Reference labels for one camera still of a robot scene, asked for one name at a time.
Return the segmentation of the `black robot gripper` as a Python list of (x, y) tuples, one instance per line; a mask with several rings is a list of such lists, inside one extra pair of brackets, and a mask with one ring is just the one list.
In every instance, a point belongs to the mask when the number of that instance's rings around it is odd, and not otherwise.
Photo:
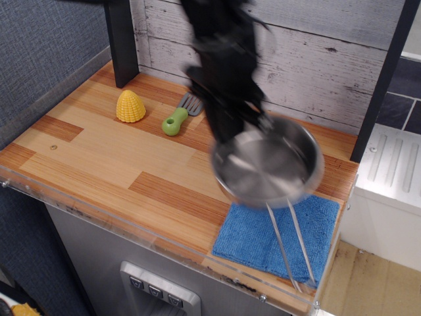
[(262, 108), (264, 93), (253, 80), (257, 52), (253, 39), (195, 40), (200, 66), (187, 69), (193, 90), (205, 98), (205, 112), (215, 140), (225, 144), (244, 131), (244, 122), (272, 130)]

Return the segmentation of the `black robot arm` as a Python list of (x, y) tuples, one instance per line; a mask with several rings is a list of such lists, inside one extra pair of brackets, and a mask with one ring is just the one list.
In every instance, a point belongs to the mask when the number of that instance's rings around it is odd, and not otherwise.
[(243, 132), (245, 123), (269, 132), (272, 119), (262, 108), (263, 91), (253, 80), (257, 69), (254, 24), (243, 1), (182, 1), (193, 28), (192, 47), (199, 66), (186, 74), (191, 91), (204, 103), (218, 143)]

